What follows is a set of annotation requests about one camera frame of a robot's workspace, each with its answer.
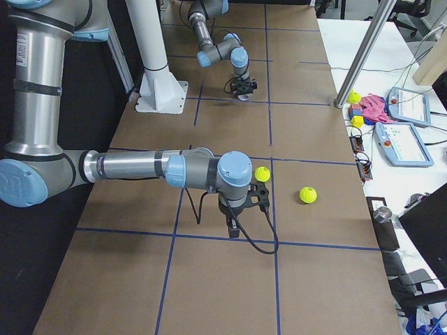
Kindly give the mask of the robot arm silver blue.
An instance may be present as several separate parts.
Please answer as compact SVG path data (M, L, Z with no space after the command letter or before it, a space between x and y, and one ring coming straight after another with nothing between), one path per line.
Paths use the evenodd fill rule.
M17 29L1 3L1 144L14 125L13 49ZM105 43L68 42L58 139L67 149L105 149L113 137L128 94ZM1 204L1 242L28 243L40 230L67 237L75 227L90 187L80 186L28 209Z
M207 21L228 12L227 1L193 1L189 6L187 20L182 23L191 28L198 42L197 60L207 68L219 61L229 60L234 77L227 81L230 87L224 92L241 101L247 101L258 88L257 81L250 78L249 55L236 33L228 32L218 44L212 40Z

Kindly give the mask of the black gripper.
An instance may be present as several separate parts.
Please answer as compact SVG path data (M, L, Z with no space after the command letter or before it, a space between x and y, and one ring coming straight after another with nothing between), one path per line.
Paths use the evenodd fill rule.
M258 88L258 83L255 79L245 80L234 79L231 82L231 92L234 95L250 95Z
M230 221L236 223L238 216L248 207L247 199L244 201L230 201L230 206L228 206L223 199L219 199L219 210L222 214L226 216L227 223ZM236 239L240 236L240 229L236 225L228 226L228 237L230 239Z

